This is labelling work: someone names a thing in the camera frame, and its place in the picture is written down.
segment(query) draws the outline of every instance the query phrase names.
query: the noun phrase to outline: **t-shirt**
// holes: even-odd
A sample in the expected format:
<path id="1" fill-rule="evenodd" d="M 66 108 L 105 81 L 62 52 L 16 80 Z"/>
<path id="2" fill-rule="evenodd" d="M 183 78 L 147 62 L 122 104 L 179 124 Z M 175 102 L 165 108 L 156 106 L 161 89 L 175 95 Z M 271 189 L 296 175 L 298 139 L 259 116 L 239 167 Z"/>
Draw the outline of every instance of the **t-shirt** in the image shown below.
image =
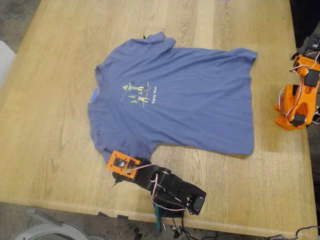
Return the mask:
<path id="1" fill-rule="evenodd" d="M 160 143 L 253 152 L 249 72 L 257 53 L 175 43 L 162 32 L 130 39 L 96 67 L 88 117 L 105 161 L 113 150 L 147 159 Z"/>

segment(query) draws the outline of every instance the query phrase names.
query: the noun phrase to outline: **t-shirt sleeve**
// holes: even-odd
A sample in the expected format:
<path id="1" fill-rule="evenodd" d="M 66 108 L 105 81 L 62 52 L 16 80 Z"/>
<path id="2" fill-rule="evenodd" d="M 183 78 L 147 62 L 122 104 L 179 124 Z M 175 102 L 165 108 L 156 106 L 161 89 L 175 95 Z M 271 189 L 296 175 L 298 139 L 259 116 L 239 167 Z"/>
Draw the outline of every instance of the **t-shirt sleeve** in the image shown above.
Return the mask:
<path id="1" fill-rule="evenodd" d="M 102 152 L 103 159 L 107 162 L 113 150 L 131 157 L 148 159 L 151 151 L 145 142 L 123 134 L 107 133 L 91 135 L 94 146 Z"/>
<path id="2" fill-rule="evenodd" d="M 131 38 L 117 46 L 105 59 L 103 64 L 120 60 L 137 60 L 150 58 L 171 49 L 176 43 L 171 37 L 165 37 L 163 32 L 149 35 L 147 38 Z"/>

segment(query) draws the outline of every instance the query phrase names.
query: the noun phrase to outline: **gray floor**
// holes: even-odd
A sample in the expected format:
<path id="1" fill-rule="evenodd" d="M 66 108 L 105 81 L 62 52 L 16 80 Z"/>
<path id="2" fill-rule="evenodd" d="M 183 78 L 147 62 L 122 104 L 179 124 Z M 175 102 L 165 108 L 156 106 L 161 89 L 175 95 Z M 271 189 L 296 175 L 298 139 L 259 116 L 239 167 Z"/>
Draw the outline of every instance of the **gray floor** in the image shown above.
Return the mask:
<path id="1" fill-rule="evenodd" d="M 39 5 L 40 0 L 0 0 L 0 40 L 4 41 L 15 53 L 28 29 L 31 19 Z M 309 147 L 312 170 L 320 174 L 319 148 L 320 126 L 312 125 L 308 128 Z M 320 175 L 314 174 L 315 179 L 320 180 Z M 25 214 L 25 206 L 0 202 L 0 240 L 14 239 L 21 231 L 37 223 L 35 219 Z M 43 212 L 55 217 L 59 221 L 74 224 L 84 230 L 88 235 L 95 235 L 106 240 L 132 240 L 133 231 L 139 228 L 143 234 L 142 239 L 164 240 L 173 239 L 173 231 L 167 225 L 168 233 L 156 234 L 154 223 L 94 216 L 65 211 L 43 209 Z M 191 236 L 201 239 L 206 236 L 215 236 L 216 232 L 194 228 L 186 228 Z M 219 240 L 254 240 L 262 237 L 231 234 L 219 237 Z"/>

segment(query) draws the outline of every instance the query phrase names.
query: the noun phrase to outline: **wood grain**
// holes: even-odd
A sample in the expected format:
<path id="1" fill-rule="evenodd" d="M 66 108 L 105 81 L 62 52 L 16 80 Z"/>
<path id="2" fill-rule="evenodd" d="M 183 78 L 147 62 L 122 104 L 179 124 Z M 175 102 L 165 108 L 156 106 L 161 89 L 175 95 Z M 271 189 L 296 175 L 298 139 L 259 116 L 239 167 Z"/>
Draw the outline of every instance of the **wood grain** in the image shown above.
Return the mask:
<path id="1" fill-rule="evenodd" d="M 151 156 L 207 192 L 185 225 L 288 238 L 316 225 L 307 132 L 274 123 L 279 91 L 297 83 L 288 72 L 295 41 L 285 0 L 42 0 L 0 92 L 0 201 L 156 221 L 147 191 L 127 182 L 111 188 L 87 117 L 95 66 L 146 28 L 164 29 L 176 47 L 258 52 L 251 156 L 165 144 Z"/>

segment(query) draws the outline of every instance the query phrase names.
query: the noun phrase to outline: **cartoon figure print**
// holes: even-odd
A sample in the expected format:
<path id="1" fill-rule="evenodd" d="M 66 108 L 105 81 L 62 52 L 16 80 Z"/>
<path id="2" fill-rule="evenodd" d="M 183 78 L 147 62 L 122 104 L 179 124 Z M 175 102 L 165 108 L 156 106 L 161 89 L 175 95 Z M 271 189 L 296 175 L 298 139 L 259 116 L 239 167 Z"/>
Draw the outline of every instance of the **cartoon figure print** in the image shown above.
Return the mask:
<path id="1" fill-rule="evenodd" d="M 145 104 L 148 103 L 148 92 L 151 90 L 149 86 L 149 82 L 147 82 L 147 86 L 134 86 L 135 82 L 129 82 L 129 84 L 123 85 L 122 89 L 125 91 L 122 95 L 121 101 L 124 99 L 124 96 L 129 91 L 132 94 L 128 95 L 129 98 L 133 99 L 130 101 L 131 104 L 139 104 L 142 103 L 142 107 L 145 107 Z"/>

